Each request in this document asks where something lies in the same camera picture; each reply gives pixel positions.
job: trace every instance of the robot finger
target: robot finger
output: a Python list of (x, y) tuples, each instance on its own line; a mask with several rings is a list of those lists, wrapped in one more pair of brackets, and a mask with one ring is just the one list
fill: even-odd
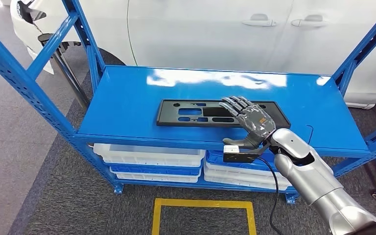
[(241, 107), (239, 104), (237, 104), (234, 100), (232, 100), (229, 97), (224, 97), (222, 100), (228, 102), (237, 112), (241, 112), (243, 107)]
[(246, 102), (248, 105), (254, 105), (251, 101), (249, 101), (248, 99), (246, 99), (246, 97), (244, 96), (239, 96), (238, 98), (242, 99), (244, 102)]
[(249, 106), (246, 102), (244, 102), (242, 99), (238, 98), (237, 96), (233, 95), (230, 98), (235, 100), (239, 105), (241, 105), (242, 108)]
[(237, 117), (238, 116), (238, 112), (229, 104), (227, 103), (224, 103), (224, 102), (219, 102), (218, 103), (221, 107), (225, 108), (226, 110), (228, 110), (228, 112), (230, 112), (230, 114), (233, 116), (233, 117)]

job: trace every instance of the robotic arm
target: robotic arm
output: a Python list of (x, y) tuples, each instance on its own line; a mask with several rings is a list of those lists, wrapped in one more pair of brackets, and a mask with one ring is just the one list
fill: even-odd
[(276, 129), (271, 117), (244, 97), (226, 97), (227, 109), (249, 133), (244, 140), (224, 139), (227, 145), (253, 149), (255, 154), (269, 148), (275, 166), (313, 206), (334, 235), (376, 235), (376, 217), (360, 206), (334, 177), (318, 153), (289, 129)]

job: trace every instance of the shelf top surface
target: shelf top surface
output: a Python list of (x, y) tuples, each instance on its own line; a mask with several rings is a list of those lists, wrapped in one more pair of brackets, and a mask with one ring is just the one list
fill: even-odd
[(333, 79), (307, 74), (107, 66), (79, 134), (143, 142), (221, 144), (242, 128), (157, 126), (163, 99), (219, 100), (242, 95), (275, 101), (291, 130), (315, 148), (368, 150)]

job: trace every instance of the yellow tape rectangle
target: yellow tape rectangle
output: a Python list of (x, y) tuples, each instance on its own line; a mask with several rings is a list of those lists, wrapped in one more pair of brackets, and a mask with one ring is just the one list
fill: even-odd
[(213, 200), (186, 200), (156, 198), (153, 209), (152, 235), (159, 235), (161, 220), (161, 206), (169, 207), (215, 207), (246, 209), (249, 235), (257, 235), (254, 220), (253, 204), (242, 201), (213, 201)]

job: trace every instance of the white storage tray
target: white storage tray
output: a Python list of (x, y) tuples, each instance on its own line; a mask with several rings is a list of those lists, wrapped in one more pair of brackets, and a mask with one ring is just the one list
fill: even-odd
[[(280, 173), (275, 172), (275, 174), (279, 189), (284, 190), (288, 186), (292, 186)], [(258, 188), (276, 188), (275, 180), (270, 171), (215, 165), (206, 161), (204, 163), (204, 180)]]
[(205, 150), (95, 143), (105, 163), (199, 167)]
[(112, 169), (110, 171), (117, 175), (119, 179), (125, 180), (148, 180), (148, 181), (168, 181), (168, 182), (185, 182), (185, 183), (196, 183), (198, 182), (197, 176), (191, 175), (167, 175), (167, 174), (148, 174), (148, 173), (131, 173), (131, 172), (114, 172)]

